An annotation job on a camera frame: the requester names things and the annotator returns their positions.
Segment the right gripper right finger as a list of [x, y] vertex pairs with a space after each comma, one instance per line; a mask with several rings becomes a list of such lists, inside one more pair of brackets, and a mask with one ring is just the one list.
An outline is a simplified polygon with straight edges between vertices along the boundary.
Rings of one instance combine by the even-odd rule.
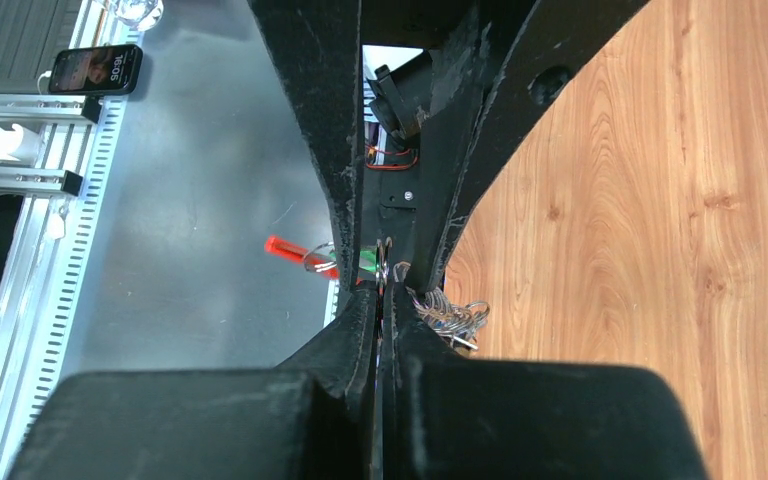
[[387, 479], [704, 479], [682, 407], [630, 366], [477, 360], [390, 286], [384, 307]]

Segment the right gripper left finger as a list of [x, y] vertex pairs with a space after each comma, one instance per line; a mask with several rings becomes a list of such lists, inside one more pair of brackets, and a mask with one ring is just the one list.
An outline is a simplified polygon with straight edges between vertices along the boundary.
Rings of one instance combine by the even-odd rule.
[[31, 427], [12, 479], [366, 479], [374, 316], [356, 289], [267, 369], [84, 372]]

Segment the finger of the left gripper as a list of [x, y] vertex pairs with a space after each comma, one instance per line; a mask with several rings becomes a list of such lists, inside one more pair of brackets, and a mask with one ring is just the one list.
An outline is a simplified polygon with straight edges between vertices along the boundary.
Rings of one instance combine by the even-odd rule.
[[575, 75], [642, 1], [476, 1], [434, 66], [410, 287], [440, 284], [477, 204]]
[[253, 1], [250, 8], [327, 201], [339, 282], [359, 274], [363, 194], [359, 1]]

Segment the keyring bundle with red tag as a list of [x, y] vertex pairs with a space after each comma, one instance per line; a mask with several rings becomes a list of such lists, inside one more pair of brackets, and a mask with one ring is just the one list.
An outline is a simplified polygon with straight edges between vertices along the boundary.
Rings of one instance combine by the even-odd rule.
[[[306, 248], [281, 237], [271, 236], [264, 244], [264, 251], [329, 280], [331, 299], [326, 307], [324, 320], [324, 324], [329, 325], [336, 318], [336, 295], [339, 292], [339, 271], [334, 244], [325, 242], [314, 248]], [[384, 262], [381, 255], [380, 246], [362, 248], [360, 271], [374, 275], [377, 286], [404, 281], [410, 264], [403, 261], [390, 266]], [[490, 305], [487, 302], [478, 300], [458, 305], [451, 302], [440, 287], [423, 296], [411, 293], [410, 298], [420, 319], [450, 347], [465, 356], [478, 350], [477, 334], [487, 324], [490, 313]]]

